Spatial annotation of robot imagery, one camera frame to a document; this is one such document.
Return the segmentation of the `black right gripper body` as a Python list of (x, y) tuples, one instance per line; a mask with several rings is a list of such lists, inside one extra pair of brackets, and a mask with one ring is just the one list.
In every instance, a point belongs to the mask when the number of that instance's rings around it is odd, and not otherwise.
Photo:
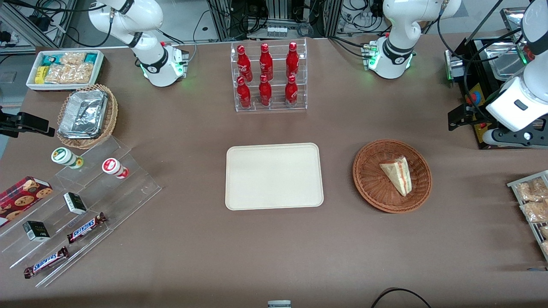
[(19, 137), (19, 126), (17, 121), (19, 120), (19, 113), (10, 114), (4, 113), (0, 109), (0, 134), (10, 137), (18, 138)]

